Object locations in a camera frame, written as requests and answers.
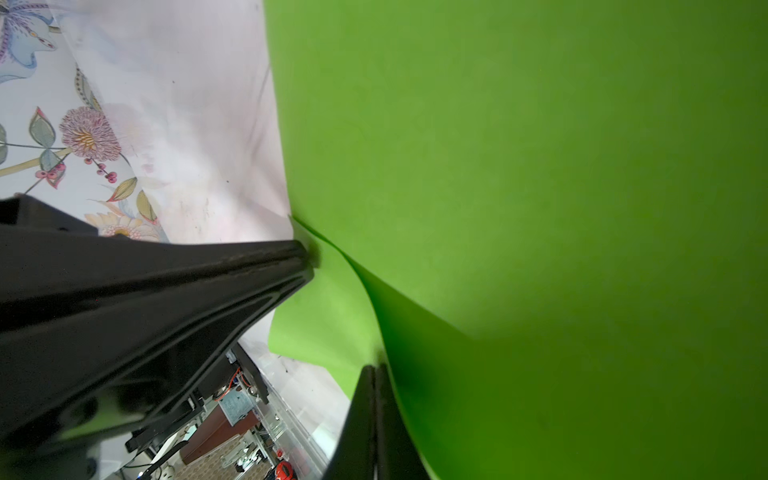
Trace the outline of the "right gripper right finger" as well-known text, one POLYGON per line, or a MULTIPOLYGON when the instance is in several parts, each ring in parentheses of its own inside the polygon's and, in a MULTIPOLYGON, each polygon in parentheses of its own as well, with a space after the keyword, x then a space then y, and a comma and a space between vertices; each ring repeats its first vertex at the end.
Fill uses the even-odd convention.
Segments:
POLYGON ((402 419, 389 371, 375 370, 376 478, 429 480, 430 476, 402 419))

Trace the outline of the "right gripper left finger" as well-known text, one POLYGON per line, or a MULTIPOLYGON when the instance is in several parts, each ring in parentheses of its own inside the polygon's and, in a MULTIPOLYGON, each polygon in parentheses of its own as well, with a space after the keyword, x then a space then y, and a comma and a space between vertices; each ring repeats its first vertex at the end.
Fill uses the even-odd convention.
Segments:
POLYGON ((371 480, 376 460, 375 369, 365 366, 323 480, 371 480))

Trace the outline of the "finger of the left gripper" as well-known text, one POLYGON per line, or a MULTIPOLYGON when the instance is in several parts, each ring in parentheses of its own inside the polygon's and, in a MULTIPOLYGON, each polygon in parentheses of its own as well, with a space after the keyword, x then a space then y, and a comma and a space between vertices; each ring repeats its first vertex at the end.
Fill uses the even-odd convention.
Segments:
POLYGON ((284 280, 309 273, 295 240, 177 245, 101 236, 34 197, 1 202, 1 327, 21 328, 100 306, 107 297, 245 270, 284 280))
POLYGON ((88 479, 102 440, 168 418, 312 278, 305 263, 1 298, 1 475, 88 479))

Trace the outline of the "green square paper sheet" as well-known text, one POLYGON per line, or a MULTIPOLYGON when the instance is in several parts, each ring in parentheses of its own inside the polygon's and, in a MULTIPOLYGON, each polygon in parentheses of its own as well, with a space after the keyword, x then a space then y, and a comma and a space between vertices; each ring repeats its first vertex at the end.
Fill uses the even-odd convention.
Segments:
POLYGON ((437 477, 766 477, 765 2, 265 17, 293 213, 437 477))

